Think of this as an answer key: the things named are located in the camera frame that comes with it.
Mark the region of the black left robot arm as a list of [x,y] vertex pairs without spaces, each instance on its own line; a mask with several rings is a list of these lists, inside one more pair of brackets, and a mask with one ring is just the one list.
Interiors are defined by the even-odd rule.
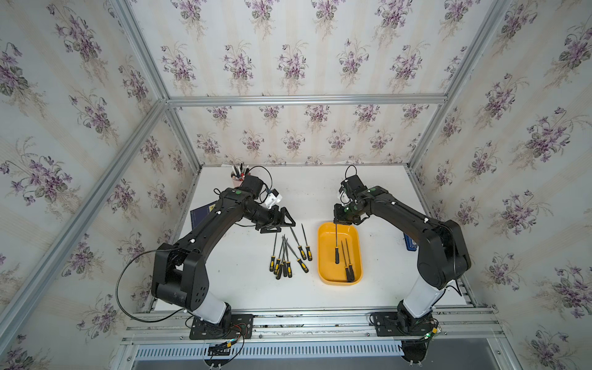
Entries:
[[208,325],[230,328],[231,306],[209,292],[206,263],[216,244],[243,218],[262,234],[296,225],[287,208],[258,203],[263,186],[260,178],[246,175],[239,187],[221,191],[214,209],[192,231],[172,245],[160,245],[154,258],[152,296]]

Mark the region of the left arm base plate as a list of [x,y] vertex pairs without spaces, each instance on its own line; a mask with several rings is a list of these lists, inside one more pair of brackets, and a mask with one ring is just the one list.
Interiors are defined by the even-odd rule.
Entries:
[[190,340],[208,339],[250,339],[253,331],[254,316],[252,314],[232,314],[225,317],[219,324],[194,319],[189,334]]

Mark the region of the file tool moved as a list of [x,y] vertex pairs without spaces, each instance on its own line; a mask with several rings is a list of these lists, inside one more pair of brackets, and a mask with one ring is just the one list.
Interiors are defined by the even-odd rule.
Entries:
[[343,254],[342,257],[343,257],[344,265],[345,265],[345,277],[346,277],[346,281],[349,283],[352,281],[352,278],[351,278],[350,269],[349,269],[348,262],[347,262],[347,256],[345,254],[345,245],[343,243],[343,240],[341,242],[341,247],[342,247],[342,254]]
[[339,234],[338,234],[338,225],[334,224],[335,226],[335,264],[340,264],[340,254],[339,254]]
[[273,247],[273,250],[272,250],[271,260],[270,260],[270,266],[269,266],[269,271],[272,272],[272,273],[275,273],[277,239],[278,239],[278,235],[275,234],[274,235],[274,247]]
[[347,254],[347,274],[348,274],[348,282],[354,282],[356,279],[354,270],[353,270],[353,265],[352,265],[352,259],[351,259],[351,254],[349,251],[349,245],[348,245],[348,240],[345,240],[345,251]]
[[276,263],[275,263],[275,273],[274,276],[277,280],[279,280],[282,276],[282,253],[283,253],[283,242],[281,244],[280,247],[280,253],[279,256],[276,258]]

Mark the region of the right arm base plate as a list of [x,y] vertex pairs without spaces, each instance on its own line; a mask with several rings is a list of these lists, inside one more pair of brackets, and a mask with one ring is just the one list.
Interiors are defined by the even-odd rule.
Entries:
[[416,319],[397,311],[374,312],[369,321],[379,337],[430,339],[439,331],[439,322],[431,314]]

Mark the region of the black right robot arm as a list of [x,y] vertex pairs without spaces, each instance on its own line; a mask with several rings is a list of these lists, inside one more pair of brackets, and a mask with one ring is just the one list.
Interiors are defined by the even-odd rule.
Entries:
[[385,220],[418,246],[419,278],[400,303],[406,319],[422,319],[444,295],[448,283],[472,267],[461,226],[453,220],[427,217],[396,199],[381,186],[367,187],[357,175],[345,178],[339,192],[347,197],[334,206],[334,222],[360,225],[363,216]]

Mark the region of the yellow plastic storage box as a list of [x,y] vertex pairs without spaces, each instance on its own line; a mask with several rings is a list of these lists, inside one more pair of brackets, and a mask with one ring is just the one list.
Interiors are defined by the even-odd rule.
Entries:
[[[327,285],[351,286],[362,280],[362,253],[359,233],[354,226],[338,224],[340,264],[335,264],[335,226],[324,223],[318,229],[318,273]],[[341,242],[348,240],[351,263],[356,276],[354,282],[347,282]]]

